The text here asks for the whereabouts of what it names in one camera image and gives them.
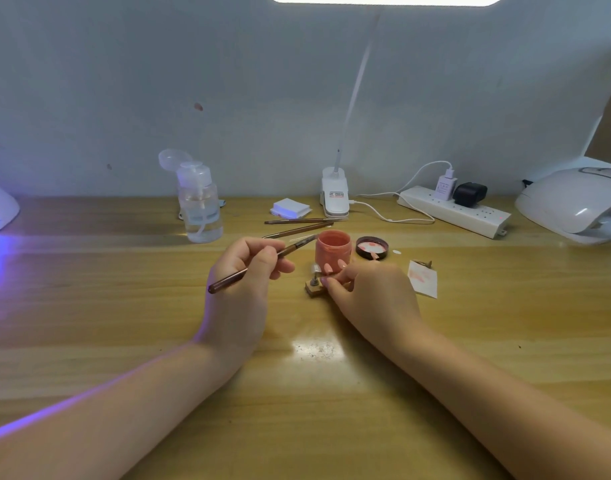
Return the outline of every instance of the power strip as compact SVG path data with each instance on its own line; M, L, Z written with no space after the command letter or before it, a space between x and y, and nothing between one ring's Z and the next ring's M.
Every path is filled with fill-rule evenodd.
M510 214L502 210L476 205L472 208L457 205L454 200L439 200L434 198L434 191L424 187L413 187L404 192L397 203L428 212L429 215L455 226L462 227L477 234L494 239L497 235L506 235L505 225Z

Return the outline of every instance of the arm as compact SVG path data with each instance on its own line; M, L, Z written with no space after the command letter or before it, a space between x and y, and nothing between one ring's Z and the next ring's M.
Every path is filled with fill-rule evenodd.
M518 480L611 480L611 430L422 322L396 266L352 263L327 287L342 313L434 395ZM348 291L341 283L353 283Z
M209 281L249 264L248 273L229 289L206 294L201 329L189 343L0 428L0 479L124 475L252 354L265 326L268 278L294 270L290 261L277 261L284 246L248 238L226 250Z

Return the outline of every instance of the white paper square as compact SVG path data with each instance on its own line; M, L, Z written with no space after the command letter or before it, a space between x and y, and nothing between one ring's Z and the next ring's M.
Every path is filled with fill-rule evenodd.
M437 298L437 272L421 264L410 261L408 266L408 278L417 293L424 294L430 298Z

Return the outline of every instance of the forearm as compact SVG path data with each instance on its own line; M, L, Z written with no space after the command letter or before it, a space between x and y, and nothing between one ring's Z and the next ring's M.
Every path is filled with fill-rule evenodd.
M518 480L611 479L611 430L423 328L387 354Z
M4 426L0 479L118 479L236 369L231 359L190 342Z

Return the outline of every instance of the wooden tabletop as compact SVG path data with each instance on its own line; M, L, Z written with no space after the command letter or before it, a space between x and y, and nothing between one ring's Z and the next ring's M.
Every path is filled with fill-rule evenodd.
M229 199L223 237L199 245L174 198L21 201L0 233L0 425L189 339L209 267L238 237L277 230L262 223L275 200ZM315 199L299 200L321 216ZM486 203L513 212L510 199ZM402 269L432 260L439 298L420 303L436 330L611 427L611 244L582 247L514 212L494 241L367 208L335 227L385 239ZM313 258L313 244L297 251L296 272L271 284L252 359L127 478L508 478L327 298L308 298Z

